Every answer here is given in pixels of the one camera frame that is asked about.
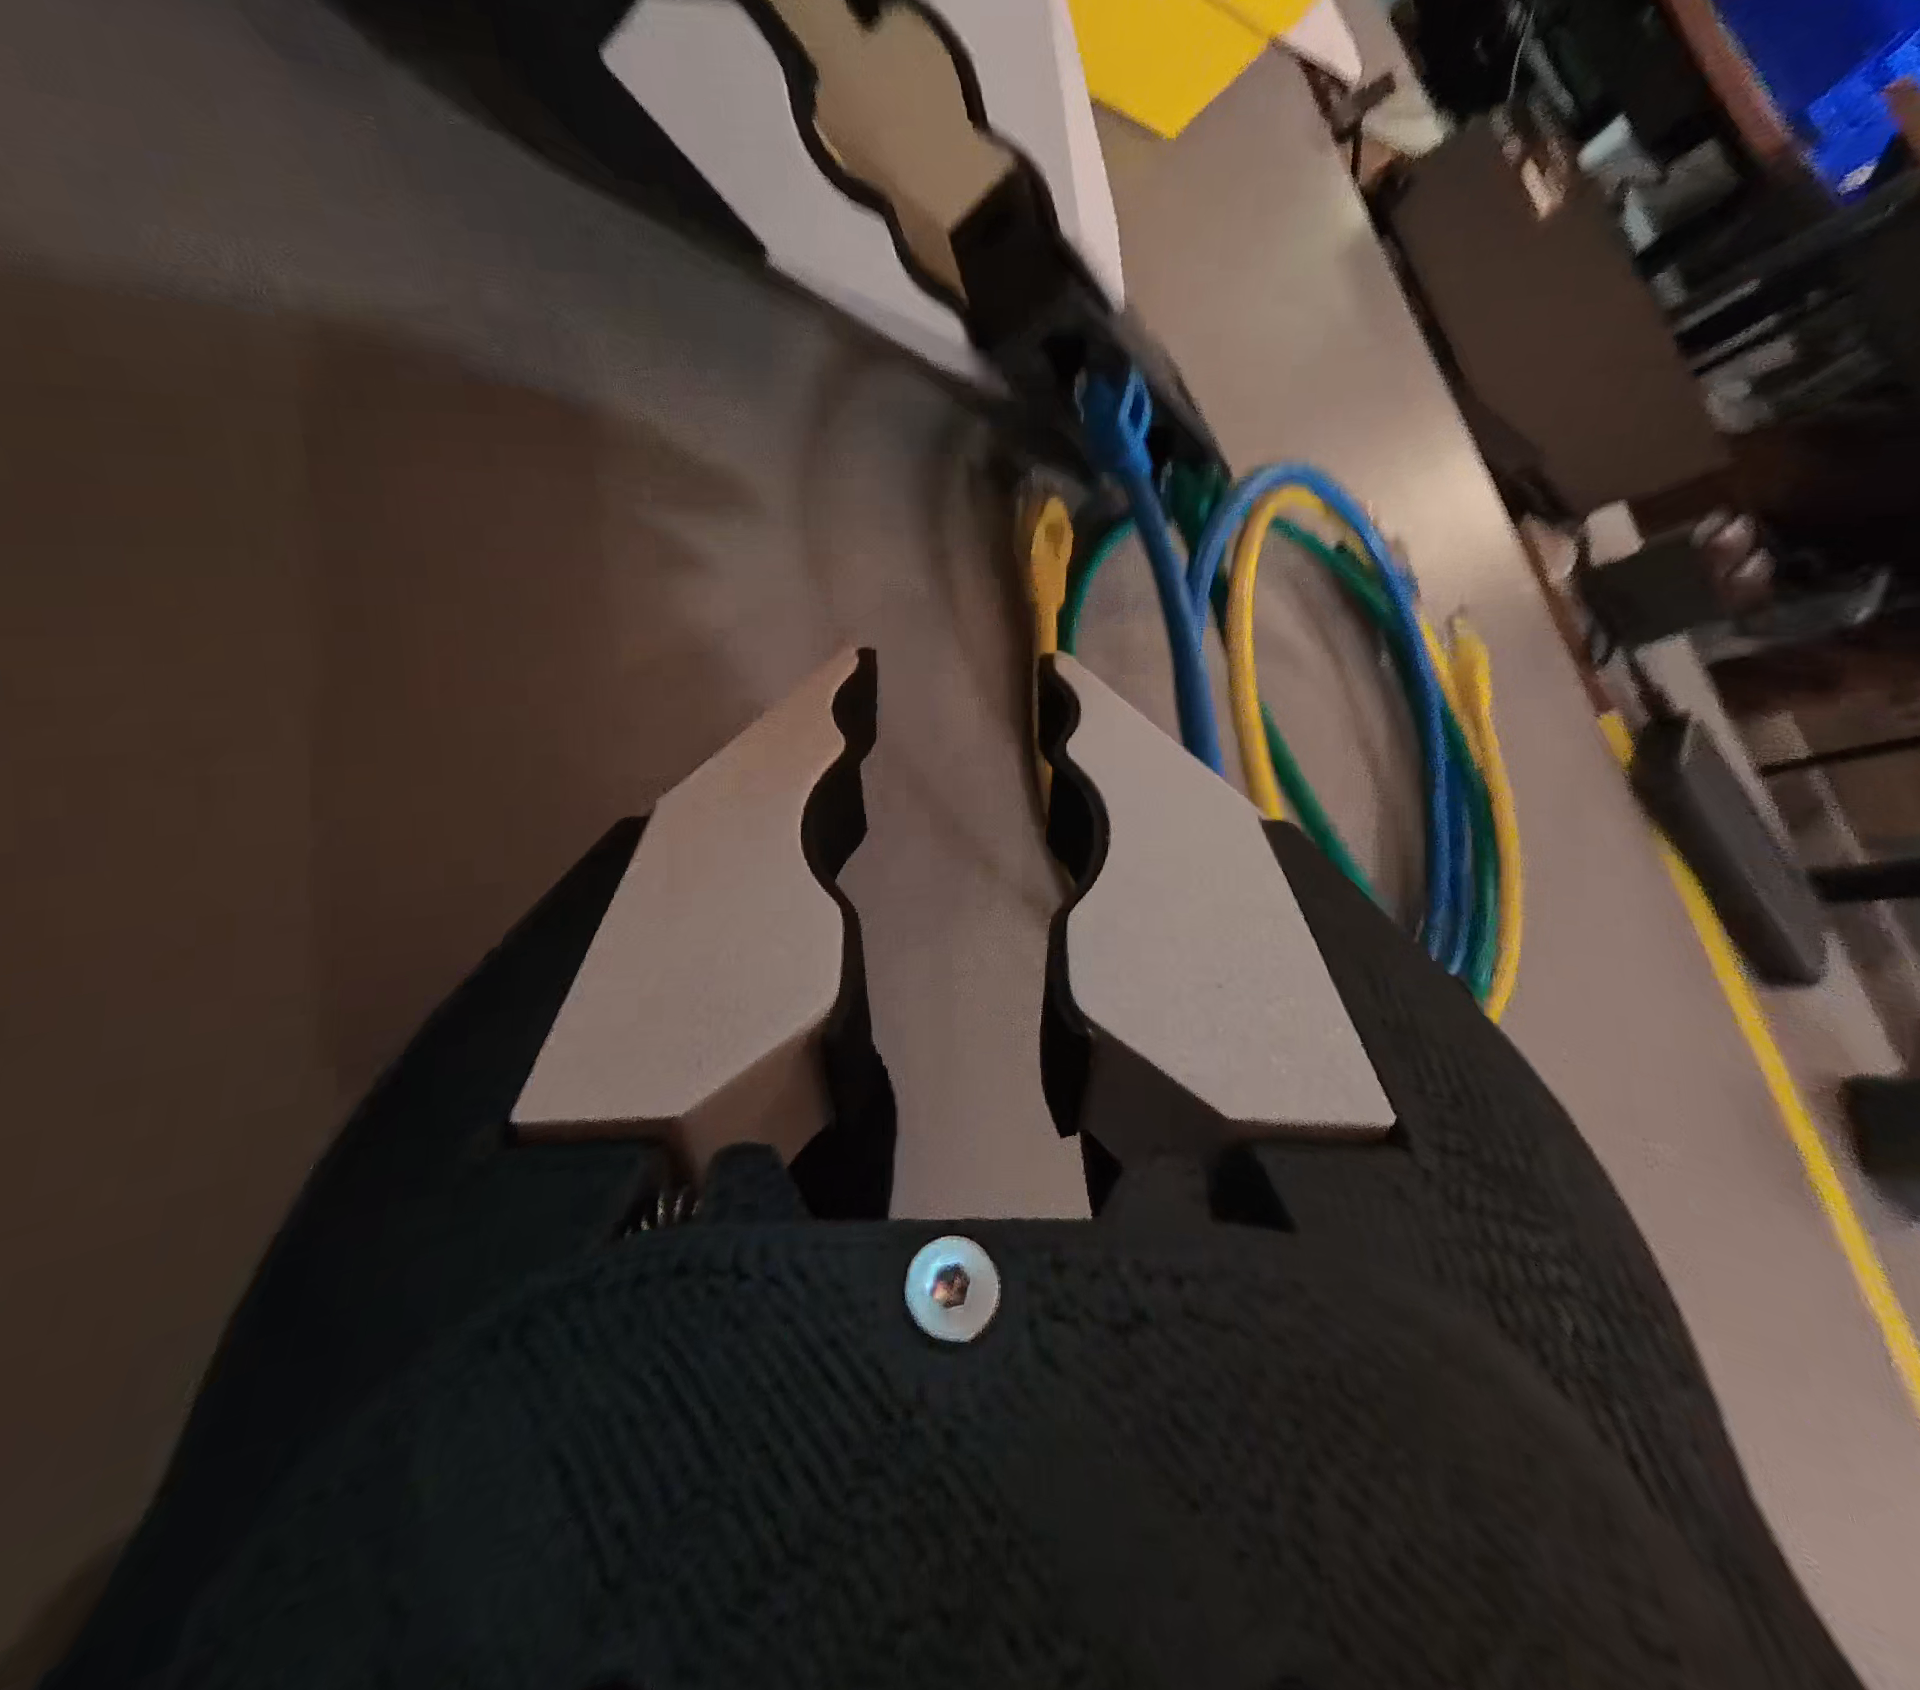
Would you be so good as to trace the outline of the black power adapter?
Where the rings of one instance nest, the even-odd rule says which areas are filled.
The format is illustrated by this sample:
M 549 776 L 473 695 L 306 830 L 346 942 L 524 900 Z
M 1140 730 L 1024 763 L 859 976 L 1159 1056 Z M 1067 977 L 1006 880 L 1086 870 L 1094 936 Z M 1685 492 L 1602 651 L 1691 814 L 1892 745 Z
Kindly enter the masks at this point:
M 1769 989 L 1818 986 L 1830 976 L 1823 906 L 1712 730 L 1691 713 L 1645 719 L 1628 781 L 1691 865 L 1743 969 Z

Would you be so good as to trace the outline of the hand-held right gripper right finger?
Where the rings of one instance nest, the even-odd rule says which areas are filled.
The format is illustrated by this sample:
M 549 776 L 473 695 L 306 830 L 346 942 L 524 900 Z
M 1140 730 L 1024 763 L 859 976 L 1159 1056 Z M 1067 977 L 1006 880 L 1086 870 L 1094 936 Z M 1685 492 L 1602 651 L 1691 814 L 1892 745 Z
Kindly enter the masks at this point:
M 1037 670 L 1043 1104 L 1111 1168 L 1382 1146 L 1397 1110 L 1261 814 L 1067 651 Z

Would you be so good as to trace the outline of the black ethernet switch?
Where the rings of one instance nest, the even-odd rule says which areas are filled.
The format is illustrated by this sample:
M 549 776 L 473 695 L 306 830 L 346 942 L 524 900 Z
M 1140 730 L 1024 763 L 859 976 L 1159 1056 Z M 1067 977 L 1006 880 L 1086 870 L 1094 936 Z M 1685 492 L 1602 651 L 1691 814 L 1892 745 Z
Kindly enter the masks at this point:
M 1111 304 L 1067 245 L 1043 170 L 1014 154 L 1000 183 L 951 224 L 962 327 L 1014 400 L 1024 445 L 1067 477 L 1092 477 L 1080 383 L 1140 374 L 1149 383 L 1149 459 L 1225 468 L 1174 361 L 1140 313 Z

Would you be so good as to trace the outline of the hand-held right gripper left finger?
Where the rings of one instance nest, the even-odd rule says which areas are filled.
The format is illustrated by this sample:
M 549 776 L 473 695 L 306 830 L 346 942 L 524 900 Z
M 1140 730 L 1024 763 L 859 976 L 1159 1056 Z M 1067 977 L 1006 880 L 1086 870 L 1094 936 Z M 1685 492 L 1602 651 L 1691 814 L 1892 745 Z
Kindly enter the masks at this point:
M 896 1098 L 859 921 L 877 651 L 837 646 L 666 789 L 511 1104 L 519 1138 L 636 1138 L 675 1182 L 778 1152 L 822 1219 L 891 1211 Z

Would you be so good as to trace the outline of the yellow tape strip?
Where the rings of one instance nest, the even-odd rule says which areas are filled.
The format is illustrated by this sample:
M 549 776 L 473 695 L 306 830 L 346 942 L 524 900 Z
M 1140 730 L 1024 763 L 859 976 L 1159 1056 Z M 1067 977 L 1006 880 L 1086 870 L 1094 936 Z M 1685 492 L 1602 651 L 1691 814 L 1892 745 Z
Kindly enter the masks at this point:
M 1718 1002 L 1737 1034 L 1743 1064 L 1763 1091 L 1769 1122 L 1787 1138 L 1792 1172 L 1804 1177 L 1804 1192 L 1818 1213 L 1818 1228 L 1832 1249 L 1832 1260 L 1846 1269 L 1846 1286 L 1856 1287 L 1856 1304 L 1881 1349 L 1881 1362 L 1906 1397 L 1906 1412 L 1920 1412 L 1920 1330 L 1912 1330 L 1912 1257 L 1899 1235 L 1899 1213 L 1864 1199 L 1862 1168 L 1842 1152 L 1842 1119 L 1823 1110 L 1787 1041 L 1775 1039 L 1775 1014 L 1749 977 L 1743 960 L 1735 950 L 1727 925 L 1718 921 L 1705 887 L 1678 859 L 1678 852 L 1660 835 L 1652 821 L 1645 843 L 1665 859 L 1665 880 L 1674 887 L 1674 906 L 1702 945 L 1702 965 L 1718 986 Z

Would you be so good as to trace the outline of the grey equipment case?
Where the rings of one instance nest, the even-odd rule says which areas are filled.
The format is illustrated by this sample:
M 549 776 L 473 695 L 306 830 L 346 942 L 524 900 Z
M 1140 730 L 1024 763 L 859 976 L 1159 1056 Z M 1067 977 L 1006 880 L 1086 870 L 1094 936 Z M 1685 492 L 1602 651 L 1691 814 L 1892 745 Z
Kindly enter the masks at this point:
M 1671 314 L 1582 170 L 1549 190 L 1475 116 L 1397 177 L 1382 235 L 1507 492 L 1582 519 L 1727 471 Z

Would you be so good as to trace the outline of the black battery charger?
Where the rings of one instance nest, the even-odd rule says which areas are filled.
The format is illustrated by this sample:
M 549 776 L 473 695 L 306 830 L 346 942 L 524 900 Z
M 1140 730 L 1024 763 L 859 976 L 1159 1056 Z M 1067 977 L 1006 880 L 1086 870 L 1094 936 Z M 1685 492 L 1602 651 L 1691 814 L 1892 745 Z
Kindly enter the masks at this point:
M 1631 550 L 1597 556 L 1578 528 L 1571 596 L 1602 646 L 1652 646 L 1752 614 L 1775 596 L 1775 556 L 1749 514 L 1705 514 Z

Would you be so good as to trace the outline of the white paper sheet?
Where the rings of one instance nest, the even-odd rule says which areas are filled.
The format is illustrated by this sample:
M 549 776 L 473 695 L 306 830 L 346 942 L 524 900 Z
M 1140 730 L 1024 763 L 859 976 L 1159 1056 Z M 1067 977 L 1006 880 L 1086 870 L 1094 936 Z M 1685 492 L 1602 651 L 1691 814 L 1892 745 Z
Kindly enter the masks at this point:
M 1337 0 L 1308 0 L 1296 26 L 1282 26 L 1278 51 L 1302 65 L 1329 75 L 1341 91 L 1362 86 L 1362 56 Z

